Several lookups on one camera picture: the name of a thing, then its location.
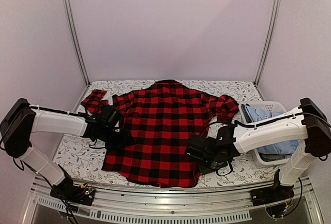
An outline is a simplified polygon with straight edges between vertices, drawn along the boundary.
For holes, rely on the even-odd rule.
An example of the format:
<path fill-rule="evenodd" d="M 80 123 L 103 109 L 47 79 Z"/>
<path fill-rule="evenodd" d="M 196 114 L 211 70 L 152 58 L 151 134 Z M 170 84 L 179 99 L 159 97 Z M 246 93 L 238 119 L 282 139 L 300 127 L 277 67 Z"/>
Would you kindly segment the red black plaid shirt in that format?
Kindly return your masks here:
<path fill-rule="evenodd" d="M 112 105 L 134 145 L 107 151 L 102 170 L 136 184 L 165 188 L 197 185 L 198 165 L 186 154 L 190 137 L 206 135 L 212 118 L 227 124 L 238 112 L 231 96 L 213 96 L 174 80 L 113 95 Z"/>

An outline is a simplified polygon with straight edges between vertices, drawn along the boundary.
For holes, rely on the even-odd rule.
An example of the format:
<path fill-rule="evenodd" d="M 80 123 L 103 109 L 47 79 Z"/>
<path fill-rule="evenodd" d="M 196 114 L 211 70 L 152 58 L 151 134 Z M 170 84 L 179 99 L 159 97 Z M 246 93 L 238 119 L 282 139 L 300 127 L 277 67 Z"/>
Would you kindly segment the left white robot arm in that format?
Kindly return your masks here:
<path fill-rule="evenodd" d="M 1 144 L 7 155 L 19 159 L 57 186 L 57 192 L 65 200 L 73 200 L 77 189 L 71 185 L 70 176 L 32 144 L 31 134 L 61 133 L 93 142 L 100 140 L 107 150 L 116 150 L 134 144 L 123 124 L 121 114 L 111 105 L 103 105 L 100 113 L 73 113 L 32 105 L 20 98 L 1 121 Z"/>

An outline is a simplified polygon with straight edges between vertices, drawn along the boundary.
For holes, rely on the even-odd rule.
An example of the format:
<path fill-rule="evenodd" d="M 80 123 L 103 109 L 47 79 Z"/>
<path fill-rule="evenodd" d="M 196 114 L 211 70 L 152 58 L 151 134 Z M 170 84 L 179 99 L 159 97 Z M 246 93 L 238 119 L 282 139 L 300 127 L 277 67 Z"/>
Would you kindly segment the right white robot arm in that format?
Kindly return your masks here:
<path fill-rule="evenodd" d="M 310 98 L 284 114 L 255 123 L 234 121 L 218 131 L 218 138 L 198 137 L 200 160 L 227 161 L 256 148 L 285 141 L 299 140 L 300 144 L 283 166 L 276 183 L 267 196 L 279 201 L 288 188 L 320 157 L 330 154 L 330 124 L 324 113 Z"/>

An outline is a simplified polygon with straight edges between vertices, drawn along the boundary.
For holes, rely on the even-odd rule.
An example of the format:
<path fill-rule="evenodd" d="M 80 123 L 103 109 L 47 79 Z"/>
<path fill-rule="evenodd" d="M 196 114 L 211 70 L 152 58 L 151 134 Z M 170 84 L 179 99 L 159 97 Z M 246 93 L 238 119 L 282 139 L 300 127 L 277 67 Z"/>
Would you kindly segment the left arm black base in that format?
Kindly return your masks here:
<path fill-rule="evenodd" d="M 95 197 L 95 187 L 87 183 L 74 185 L 73 179 L 65 173 L 64 180 L 52 185 L 50 196 L 63 201 L 91 206 Z"/>

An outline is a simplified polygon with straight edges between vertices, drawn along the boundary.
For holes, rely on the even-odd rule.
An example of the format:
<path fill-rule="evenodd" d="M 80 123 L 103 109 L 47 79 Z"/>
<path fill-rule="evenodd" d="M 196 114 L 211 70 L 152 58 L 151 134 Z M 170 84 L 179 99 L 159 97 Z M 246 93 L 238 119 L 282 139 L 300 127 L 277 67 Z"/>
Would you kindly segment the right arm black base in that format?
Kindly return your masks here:
<path fill-rule="evenodd" d="M 294 185 L 283 186 L 279 179 L 274 178 L 271 186 L 250 191 L 251 202 L 253 206 L 260 206 L 290 199 L 294 196 L 293 188 Z"/>

